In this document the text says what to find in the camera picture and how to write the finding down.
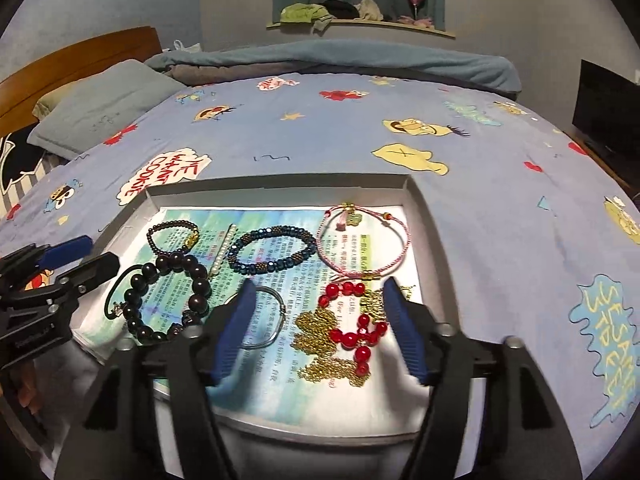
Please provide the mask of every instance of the pillow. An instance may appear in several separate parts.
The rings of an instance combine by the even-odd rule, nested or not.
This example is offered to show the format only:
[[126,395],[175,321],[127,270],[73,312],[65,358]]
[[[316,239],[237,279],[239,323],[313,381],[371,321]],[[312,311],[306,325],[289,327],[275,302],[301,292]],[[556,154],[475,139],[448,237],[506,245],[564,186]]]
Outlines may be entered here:
[[37,117],[39,121],[43,120],[53,111],[53,108],[58,106],[60,101],[62,101],[62,98],[68,95],[71,92],[72,88],[84,79],[88,78],[78,79],[78,81],[72,81],[71,83],[62,85],[60,88],[52,90],[48,94],[44,94],[40,99],[38,99],[38,102],[34,106],[33,112],[31,113],[35,117]]
[[31,131],[27,142],[71,160],[184,88],[175,79],[128,59],[78,81]]

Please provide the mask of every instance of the wooden headboard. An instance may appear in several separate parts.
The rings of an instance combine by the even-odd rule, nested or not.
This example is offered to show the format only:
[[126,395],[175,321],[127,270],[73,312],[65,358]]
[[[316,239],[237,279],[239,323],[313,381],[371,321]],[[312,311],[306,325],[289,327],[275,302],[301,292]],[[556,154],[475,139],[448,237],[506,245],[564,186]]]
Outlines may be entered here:
[[126,59],[145,61],[161,51],[156,30],[137,27],[84,40],[34,61],[0,82],[0,137],[35,123],[31,111],[44,94]]

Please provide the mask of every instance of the green towel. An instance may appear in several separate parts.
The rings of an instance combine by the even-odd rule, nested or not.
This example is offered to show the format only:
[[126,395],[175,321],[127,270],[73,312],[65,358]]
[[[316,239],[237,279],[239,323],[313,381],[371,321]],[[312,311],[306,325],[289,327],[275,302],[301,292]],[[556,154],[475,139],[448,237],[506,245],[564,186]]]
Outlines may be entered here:
[[333,19],[322,5],[293,4],[282,9],[280,23],[313,23],[315,30],[325,30]]

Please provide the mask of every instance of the gray wall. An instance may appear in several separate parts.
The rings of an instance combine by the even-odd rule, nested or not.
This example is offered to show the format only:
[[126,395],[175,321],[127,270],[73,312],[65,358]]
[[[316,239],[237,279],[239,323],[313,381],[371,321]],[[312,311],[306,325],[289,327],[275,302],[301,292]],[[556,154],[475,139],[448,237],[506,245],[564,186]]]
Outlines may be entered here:
[[[219,50],[308,38],[266,30],[271,0],[200,0],[203,47]],[[505,56],[520,72],[519,101],[561,128],[571,125],[587,59],[626,78],[640,69],[640,48],[610,0],[446,0],[456,40],[418,32],[329,27],[326,38],[373,38]]]
[[0,81],[64,46],[151,25],[163,47],[201,40],[199,0],[25,0],[0,38]]

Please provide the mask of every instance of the windowsill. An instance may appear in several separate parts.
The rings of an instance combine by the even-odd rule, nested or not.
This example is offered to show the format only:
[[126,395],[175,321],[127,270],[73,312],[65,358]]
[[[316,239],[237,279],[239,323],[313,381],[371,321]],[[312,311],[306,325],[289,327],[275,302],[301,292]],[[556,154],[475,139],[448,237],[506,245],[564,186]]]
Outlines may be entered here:
[[[267,28],[279,28],[281,23],[269,23]],[[306,25],[306,23],[287,23],[286,25]],[[367,20],[331,20],[330,27],[335,25],[356,25],[358,27],[386,27],[386,28],[402,28],[404,30],[413,30],[414,32],[422,32],[423,34],[436,34],[437,36],[444,36],[445,38],[456,39],[456,35],[452,32],[445,32],[444,30],[436,30],[435,28],[422,28],[415,25],[405,25],[404,23],[392,23],[392,22],[369,22]]]

